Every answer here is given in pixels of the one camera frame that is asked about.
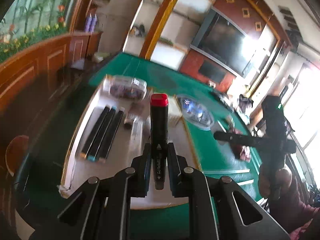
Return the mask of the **person's right hand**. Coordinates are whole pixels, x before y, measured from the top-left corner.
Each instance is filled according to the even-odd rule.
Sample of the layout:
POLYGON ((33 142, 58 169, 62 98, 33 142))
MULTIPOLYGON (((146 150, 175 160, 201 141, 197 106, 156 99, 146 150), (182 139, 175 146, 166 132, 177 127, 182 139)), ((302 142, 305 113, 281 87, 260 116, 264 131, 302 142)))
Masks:
MULTIPOLYGON (((287 165, 279 169, 274 175, 274 184, 280 187, 280 194, 284 195, 290 188, 292 183, 292 172, 287 165)), ((265 199, 271 194, 271 182, 267 176, 267 170, 264 164, 260 166, 258 179, 259 193, 265 199)))

